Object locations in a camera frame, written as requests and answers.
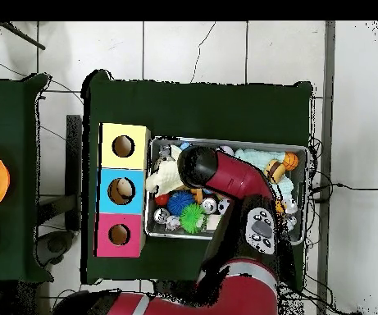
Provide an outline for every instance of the green spiky ball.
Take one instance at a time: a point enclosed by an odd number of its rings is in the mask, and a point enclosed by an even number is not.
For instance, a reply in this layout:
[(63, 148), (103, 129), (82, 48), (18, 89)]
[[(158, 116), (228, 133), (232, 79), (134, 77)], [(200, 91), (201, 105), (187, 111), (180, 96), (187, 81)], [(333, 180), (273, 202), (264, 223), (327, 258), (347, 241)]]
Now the green spiky ball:
[[(203, 218), (203, 224), (202, 227), (198, 227), (197, 223), (201, 218)], [(190, 204), (181, 212), (180, 223), (184, 230), (189, 232), (190, 234), (193, 235), (199, 233), (206, 225), (205, 211), (200, 205), (197, 205), (195, 203)]]

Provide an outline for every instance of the pink block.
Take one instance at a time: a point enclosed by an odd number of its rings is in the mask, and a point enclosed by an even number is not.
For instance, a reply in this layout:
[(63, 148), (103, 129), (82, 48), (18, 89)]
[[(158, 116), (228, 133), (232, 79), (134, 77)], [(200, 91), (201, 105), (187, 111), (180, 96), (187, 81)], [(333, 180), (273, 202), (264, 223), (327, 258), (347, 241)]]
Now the pink block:
[[(113, 244), (108, 231), (114, 225), (125, 225), (130, 230), (129, 241), (124, 245)], [(104, 258), (138, 258), (142, 233), (142, 215), (100, 213), (98, 223), (97, 257)]]

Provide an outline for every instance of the dark green cloth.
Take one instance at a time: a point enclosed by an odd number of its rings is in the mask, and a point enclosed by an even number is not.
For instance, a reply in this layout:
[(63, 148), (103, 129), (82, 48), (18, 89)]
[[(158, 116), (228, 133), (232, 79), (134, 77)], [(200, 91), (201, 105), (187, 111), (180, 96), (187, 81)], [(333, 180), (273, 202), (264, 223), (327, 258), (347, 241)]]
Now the dark green cloth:
[(0, 203), (0, 280), (49, 281), (33, 255), (36, 223), (37, 95), (45, 74), (22, 81), (0, 80), (0, 158), (10, 187)]
[[(84, 82), (82, 93), (90, 97), (85, 100), (85, 120), (90, 115), (88, 282), (98, 278), (194, 280), (208, 243), (147, 237), (139, 258), (93, 256), (99, 122), (146, 126), (152, 136), (302, 146), (308, 142), (312, 95), (308, 82), (295, 86), (125, 82), (95, 71)], [(294, 253), (300, 284), (303, 245), (295, 247)]]

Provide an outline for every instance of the blue block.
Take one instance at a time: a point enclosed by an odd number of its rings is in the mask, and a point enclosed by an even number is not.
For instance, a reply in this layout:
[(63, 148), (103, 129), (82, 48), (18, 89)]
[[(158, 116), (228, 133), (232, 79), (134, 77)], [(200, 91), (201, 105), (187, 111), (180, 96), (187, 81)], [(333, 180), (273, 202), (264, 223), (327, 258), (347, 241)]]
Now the blue block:
[[(108, 186), (115, 179), (127, 178), (133, 182), (135, 195), (130, 203), (118, 205), (113, 203), (108, 197)], [(99, 212), (123, 213), (123, 214), (142, 214), (143, 209), (143, 171), (132, 171), (126, 169), (101, 169), (100, 185), (100, 210)]]

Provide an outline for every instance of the wooden shape sorter box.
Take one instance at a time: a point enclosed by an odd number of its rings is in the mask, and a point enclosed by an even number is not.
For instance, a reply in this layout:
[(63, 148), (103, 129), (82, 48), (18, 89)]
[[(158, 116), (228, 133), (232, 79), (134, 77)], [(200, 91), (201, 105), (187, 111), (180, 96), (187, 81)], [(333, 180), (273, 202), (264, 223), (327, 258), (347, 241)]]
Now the wooden shape sorter box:
[(145, 242), (143, 215), (150, 132), (144, 126), (100, 124), (101, 167), (96, 257), (138, 258)]

